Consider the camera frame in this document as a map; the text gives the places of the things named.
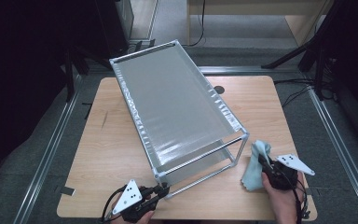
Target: light blue cloth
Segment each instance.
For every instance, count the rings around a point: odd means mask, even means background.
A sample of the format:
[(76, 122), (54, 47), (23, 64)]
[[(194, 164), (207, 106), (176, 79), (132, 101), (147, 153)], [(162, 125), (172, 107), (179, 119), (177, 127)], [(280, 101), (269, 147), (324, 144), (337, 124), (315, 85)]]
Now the light blue cloth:
[(269, 160), (268, 154), (271, 151), (271, 146), (269, 143), (256, 140), (252, 143), (252, 157), (251, 161), (246, 167), (245, 174), (242, 177), (242, 184), (249, 190), (261, 189), (263, 188), (262, 178), (261, 178), (261, 171), (262, 166), (260, 162), (258, 162), (258, 155), (263, 155), (266, 160)]

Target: wooden table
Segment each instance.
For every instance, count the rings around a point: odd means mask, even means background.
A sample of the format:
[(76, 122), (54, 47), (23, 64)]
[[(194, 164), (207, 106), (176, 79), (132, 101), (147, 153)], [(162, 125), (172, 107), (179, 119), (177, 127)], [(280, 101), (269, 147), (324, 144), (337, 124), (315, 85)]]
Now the wooden table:
[[(190, 16), (202, 15), (201, 0), (187, 0), (187, 44)], [(208, 0), (205, 15), (284, 15), (299, 46), (304, 44), (333, 0)]]
[[(169, 200), (160, 200), (153, 218), (273, 219), (267, 193), (263, 189), (249, 192), (241, 184), (256, 139), (271, 144), (271, 158), (296, 154), (273, 82), (264, 76), (208, 79), (225, 88), (222, 97), (250, 138), (237, 166)], [(62, 195), (57, 213), (60, 217), (99, 217), (112, 192), (132, 178), (138, 185), (156, 185), (117, 81), (107, 77), (96, 94), (65, 185), (76, 193)], [(314, 220), (317, 213), (310, 196), (309, 203), (310, 220)]]

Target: human hand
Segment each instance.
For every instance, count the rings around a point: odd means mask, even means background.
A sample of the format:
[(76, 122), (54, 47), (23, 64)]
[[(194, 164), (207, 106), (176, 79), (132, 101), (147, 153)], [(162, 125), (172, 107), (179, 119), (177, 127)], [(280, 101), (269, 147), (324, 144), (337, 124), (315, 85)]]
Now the human hand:
[[(263, 186), (269, 196), (269, 204), (274, 212), (275, 219), (279, 224), (296, 223), (296, 197), (292, 190), (281, 190), (273, 188), (269, 183), (269, 178), (265, 173), (261, 174), (263, 179)], [(298, 181), (304, 185), (303, 174), (297, 172)], [(297, 182), (296, 193), (301, 203), (304, 201), (301, 184)]]
[[(118, 200), (120, 199), (120, 197), (121, 197), (121, 193), (118, 195), (116, 201), (112, 204), (112, 209), (116, 206), (116, 204), (117, 204)], [(150, 221), (150, 219), (151, 219), (151, 217), (153, 215), (154, 215), (154, 211), (148, 211), (136, 223), (137, 224), (147, 224)], [(111, 218), (113, 220), (110, 222), (110, 224), (130, 224), (130, 222), (124, 221), (124, 219), (123, 219), (123, 217), (121, 215), (111, 216)]]

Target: table top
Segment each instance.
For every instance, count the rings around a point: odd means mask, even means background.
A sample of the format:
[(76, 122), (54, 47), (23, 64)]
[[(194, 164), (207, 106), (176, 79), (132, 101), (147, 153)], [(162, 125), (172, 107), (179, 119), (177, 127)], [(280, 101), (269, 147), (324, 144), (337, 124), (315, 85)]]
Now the table top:
[[(153, 219), (273, 219), (267, 193), (263, 189), (247, 191), (241, 183), (255, 140), (271, 144), (271, 158), (296, 154), (272, 79), (266, 76), (207, 78), (212, 85), (224, 87), (221, 96), (250, 133), (249, 140), (237, 166), (169, 200), (160, 200)], [(109, 196), (130, 179), (146, 187), (157, 184), (117, 80), (107, 77), (101, 81), (95, 96), (65, 184), (76, 192), (73, 196), (62, 195), (57, 213), (60, 217), (100, 217)], [(316, 208), (311, 196), (308, 197), (310, 220), (314, 220)]]

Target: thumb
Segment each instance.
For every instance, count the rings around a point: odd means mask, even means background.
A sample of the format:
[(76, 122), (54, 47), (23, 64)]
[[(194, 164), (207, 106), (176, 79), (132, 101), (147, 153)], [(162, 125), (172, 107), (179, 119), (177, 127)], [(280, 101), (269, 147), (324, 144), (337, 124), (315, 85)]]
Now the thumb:
[(263, 180), (263, 186), (266, 189), (266, 191), (270, 191), (272, 189), (272, 186), (269, 183), (269, 177), (267, 176), (267, 174), (262, 172), (261, 173), (261, 178)]
[(137, 222), (138, 224), (147, 224), (154, 215), (154, 211), (148, 211), (146, 214), (144, 214), (141, 219)]

